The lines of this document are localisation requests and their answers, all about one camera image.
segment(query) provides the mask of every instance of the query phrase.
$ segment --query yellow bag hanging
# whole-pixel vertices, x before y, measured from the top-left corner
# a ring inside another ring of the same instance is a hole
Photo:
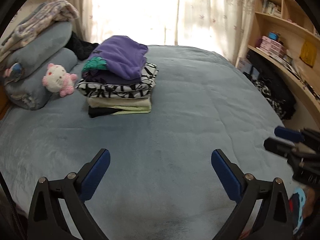
[[[316,46],[309,41],[305,41],[301,48],[300,59],[310,67],[313,67],[316,61],[316,56]]]

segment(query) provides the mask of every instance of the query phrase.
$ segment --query wooden headboard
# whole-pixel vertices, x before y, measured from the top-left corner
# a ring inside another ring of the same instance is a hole
[[[10,101],[4,92],[4,87],[0,86],[0,120],[4,117],[9,107]]]

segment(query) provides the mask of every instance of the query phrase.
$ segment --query patterned fleece blanket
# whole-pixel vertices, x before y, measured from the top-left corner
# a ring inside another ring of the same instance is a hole
[[[2,61],[13,51],[33,41],[41,31],[54,21],[73,21],[79,17],[78,10],[65,0],[56,0],[44,5],[23,24],[18,25],[0,47],[0,69]]]

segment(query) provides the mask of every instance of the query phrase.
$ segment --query row of books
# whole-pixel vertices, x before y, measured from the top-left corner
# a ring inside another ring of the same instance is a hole
[[[281,6],[278,6],[269,0],[263,0],[262,13],[274,15],[281,18]]]

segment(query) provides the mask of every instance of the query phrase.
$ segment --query purple sweatshirt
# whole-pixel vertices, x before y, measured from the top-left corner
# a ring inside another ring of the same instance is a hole
[[[141,77],[148,47],[127,36],[112,36],[103,41],[89,56],[86,69],[106,69],[117,76],[132,80]]]

